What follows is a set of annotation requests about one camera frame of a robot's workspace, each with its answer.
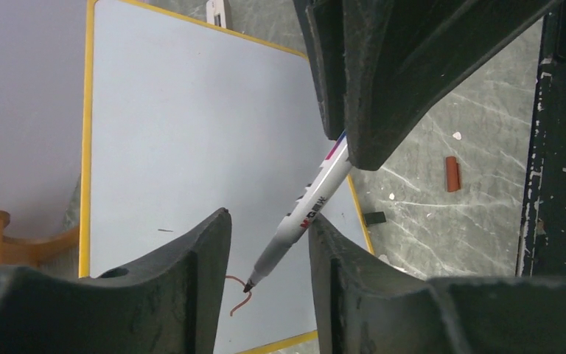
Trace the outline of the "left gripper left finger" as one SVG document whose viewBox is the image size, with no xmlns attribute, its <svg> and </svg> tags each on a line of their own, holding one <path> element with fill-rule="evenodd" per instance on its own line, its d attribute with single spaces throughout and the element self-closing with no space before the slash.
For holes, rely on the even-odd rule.
<svg viewBox="0 0 566 354">
<path fill-rule="evenodd" d="M 221 208 L 96 278 L 0 265 L 0 353 L 212 353 L 230 245 Z"/>
</svg>

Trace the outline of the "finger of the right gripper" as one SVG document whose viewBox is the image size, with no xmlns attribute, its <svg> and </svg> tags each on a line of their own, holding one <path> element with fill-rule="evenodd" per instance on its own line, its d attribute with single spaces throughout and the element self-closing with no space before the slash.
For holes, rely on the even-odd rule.
<svg viewBox="0 0 566 354">
<path fill-rule="evenodd" d="M 552 1 L 345 1 L 351 163 L 377 170 L 419 120 Z"/>
<path fill-rule="evenodd" d="M 324 133 L 336 140 L 344 130 L 346 92 L 343 8 L 338 0 L 294 0 Z"/>
</svg>

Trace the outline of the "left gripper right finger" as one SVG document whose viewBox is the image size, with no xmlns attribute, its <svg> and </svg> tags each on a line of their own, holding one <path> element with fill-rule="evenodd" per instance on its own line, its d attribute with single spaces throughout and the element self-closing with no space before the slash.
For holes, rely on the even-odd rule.
<svg viewBox="0 0 566 354">
<path fill-rule="evenodd" d="M 566 277 L 421 280 L 323 216 L 308 237 L 322 353 L 566 353 Z"/>
</svg>

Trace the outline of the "brown marker cap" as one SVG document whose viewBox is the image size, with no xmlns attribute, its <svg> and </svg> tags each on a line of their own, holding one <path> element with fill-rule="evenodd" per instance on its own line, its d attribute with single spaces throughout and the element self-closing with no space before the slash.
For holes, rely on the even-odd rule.
<svg viewBox="0 0 566 354">
<path fill-rule="evenodd" d="M 448 192 L 456 192 L 461 188 L 460 167 L 455 156 L 445 158 L 446 185 Z"/>
</svg>

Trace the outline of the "white brown whiteboard marker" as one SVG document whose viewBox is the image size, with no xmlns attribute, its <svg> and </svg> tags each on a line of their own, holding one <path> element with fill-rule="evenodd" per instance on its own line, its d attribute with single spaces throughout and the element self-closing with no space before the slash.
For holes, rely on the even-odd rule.
<svg viewBox="0 0 566 354">
<path fill-rule="evenodd" d="M 321 162 L 318 175 L 305 187 L 304 194 L 296 199 L 292 211 L 285 215 L 277 226 L 273 238 L 254 264 L 254 269 L 243 288 L 245 293 L 251 291 L 272 272 L 348 176 L 352 163 L 349 161 L 346 138 L 345 132 L 338 137 Z"/>
</svg>

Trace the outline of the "yellow framed whiteboard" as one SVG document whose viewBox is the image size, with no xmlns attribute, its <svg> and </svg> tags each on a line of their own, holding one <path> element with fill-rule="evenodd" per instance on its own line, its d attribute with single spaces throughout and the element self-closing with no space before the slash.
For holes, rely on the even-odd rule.
<svg viewBox="0 0 566 354">
<path fill-rule="evenodd" d="M 80 276 L 218 208 L 232 236 L 216 353 L 317 353 L 307 238 L 242 283 L 332 148 L 305 55 L 140 1 L 86 5 Z"/>
</svg>

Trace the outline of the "white whiteboard eraser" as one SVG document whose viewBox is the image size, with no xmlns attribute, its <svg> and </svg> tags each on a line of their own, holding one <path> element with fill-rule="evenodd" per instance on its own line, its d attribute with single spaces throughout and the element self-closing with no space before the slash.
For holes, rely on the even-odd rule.
<svg viewBox="0 0 566 354">
<path fill-rule="evenodd" d="M 207 0 L 206 22 L 224 29 L 231 29 L 231 9 L 228 0 Z"/>
</svg>

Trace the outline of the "wooden shelf rack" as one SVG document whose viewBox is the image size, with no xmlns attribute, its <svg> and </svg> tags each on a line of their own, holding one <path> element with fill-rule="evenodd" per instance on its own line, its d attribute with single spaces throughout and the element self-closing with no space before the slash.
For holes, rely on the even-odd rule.
<svg viewBox="0 0 566 354">
<path fill-rule="evenodd" d="M 20 238 L 5 234 L 9 224 L 10 213 L 0 210 L 0 265 L 40 268 L 79 246 L 79 226 L 50 237 Z"/>
</svg>

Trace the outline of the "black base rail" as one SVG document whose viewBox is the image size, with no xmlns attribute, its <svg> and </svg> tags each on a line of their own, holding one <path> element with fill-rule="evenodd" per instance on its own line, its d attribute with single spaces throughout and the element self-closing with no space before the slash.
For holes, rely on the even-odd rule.
<svg viewBox="0 0 566 354">
<path fill-rule="evenodd" d="M 543 20 L 516 273 L 566 276 L 566 1 Z"/>
</svg>

